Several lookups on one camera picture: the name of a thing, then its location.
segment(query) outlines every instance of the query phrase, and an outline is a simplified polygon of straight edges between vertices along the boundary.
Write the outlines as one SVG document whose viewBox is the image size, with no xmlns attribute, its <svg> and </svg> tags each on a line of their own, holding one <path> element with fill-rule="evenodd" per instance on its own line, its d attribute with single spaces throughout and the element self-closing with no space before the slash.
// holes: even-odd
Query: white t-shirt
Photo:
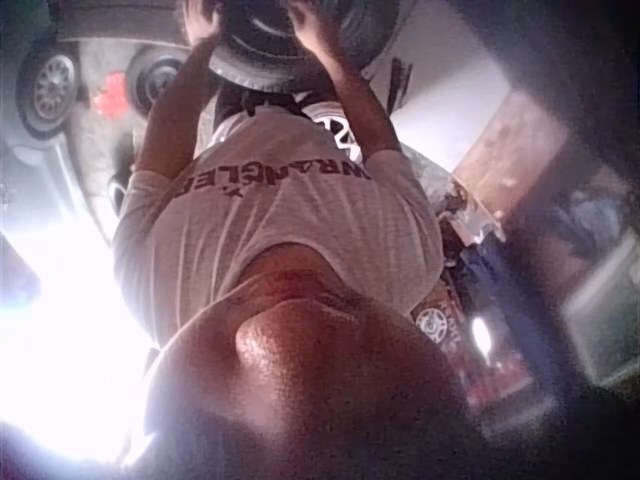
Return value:
<svg viewBox="0 0 640 480">
<path fill-rule="evenodd" d="M 158 346 L 231 288 L 260 253 L 314 249 L 348 286 L 403 315 L 442 271 L 438 224 L 400 153 L 351 162 L 333 136 L 274 107 L 170 181 L 131 177 L 114 238 L 124 298 Z"/>
</svg>

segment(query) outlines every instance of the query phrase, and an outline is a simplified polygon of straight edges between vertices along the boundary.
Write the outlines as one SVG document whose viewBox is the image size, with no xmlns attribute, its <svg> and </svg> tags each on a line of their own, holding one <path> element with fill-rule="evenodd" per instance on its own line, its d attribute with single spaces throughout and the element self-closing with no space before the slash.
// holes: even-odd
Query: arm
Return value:
<svg viewBox="0 0 640 480">
<path fill-rule="evenodd" d="M 389 116 L 368 83 L 360 76 L 337 42 L 331 24 L 305 0 L 291 0 L 289 15 L 300 43 L 325 68 L 366 160 L 376 152 L 401 152 Z"/>
<path fill-rule="evenodd" d="M 138 171 L 158 173 L 169 180 L 193 161 L 200 114 L 213 95 L 208 85 L 209 59 L 220 33 L 217 6 L 207 15 L 203 0 L 185 0 L 184 5 L 185 26 L 193 50 L 153 106 L 135 166 Z"/>
</svg>

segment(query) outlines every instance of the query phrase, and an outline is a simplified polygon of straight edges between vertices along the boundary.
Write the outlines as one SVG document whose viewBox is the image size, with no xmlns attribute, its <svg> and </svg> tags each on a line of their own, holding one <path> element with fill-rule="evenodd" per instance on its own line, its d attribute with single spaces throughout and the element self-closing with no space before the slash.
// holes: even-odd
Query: hubcap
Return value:
<svg viewBox="0 0 640 480">
<path fill-rule="evenodd" d="M 418 316 L 420 330 L 434 343 L 440 343 L 447 335 L 447 317 L 437 308 L 428 308 Z"/>
<path fill-rule="evenodd" d="M 358 160 L 360 157 L 360 147 L 356 143 L 356 139 L 349 127 L 349 122 L 347 122 L 345 117 L 326 115 L 317 118 L 315 122 L 333 134 L 333 137 L 336 139 L 336 145 L 347 154 L 351 161 L 355 162 Z"/>
<path fill-rule="evenodd" d="M 178 74 L 179 68 L 180 62 L 169 60 L 149 72 L 145 79 L 144 93 L 151 104 L 155 103 L 160 94 L 166 90 Z"/>
<path fill-rule="evenodd" d="M 65 55 L 51 57 L 38 72 L 33 92 L 33 107 L 44 120 L 57 120 L 71 101 L 75 69 Z"/>
</svg>

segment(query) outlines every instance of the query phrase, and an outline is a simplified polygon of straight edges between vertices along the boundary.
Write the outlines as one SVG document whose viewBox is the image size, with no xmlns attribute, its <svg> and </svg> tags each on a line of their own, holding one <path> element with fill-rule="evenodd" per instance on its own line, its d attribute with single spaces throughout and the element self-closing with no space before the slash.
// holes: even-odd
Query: wall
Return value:
<svg viewBox="0 0 640 480">
<path fill-rule="evenodd" d="M 500 66 L 443 0 L 418 0 L 372 81 L 386 104 L 391 59 L 414 64 L 392 115 L 400 140 L 452 172 L 510 90 Z"/>
</svg>

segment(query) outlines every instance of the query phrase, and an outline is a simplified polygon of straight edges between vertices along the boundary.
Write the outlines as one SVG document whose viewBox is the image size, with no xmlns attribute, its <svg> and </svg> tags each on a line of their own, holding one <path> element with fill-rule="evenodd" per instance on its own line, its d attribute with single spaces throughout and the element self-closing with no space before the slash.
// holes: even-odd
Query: neck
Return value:
<svg viewBox="0 0 640 480">
<path fill-rule="evenodd" d="M 295 270 L 312 271 L 324 282 L 342 284 L 331 265 L 314 249 L 297 243 L 284 243 L 254 258 L 238 277 L 236 286 L 258 275 Z"/>
</svg>

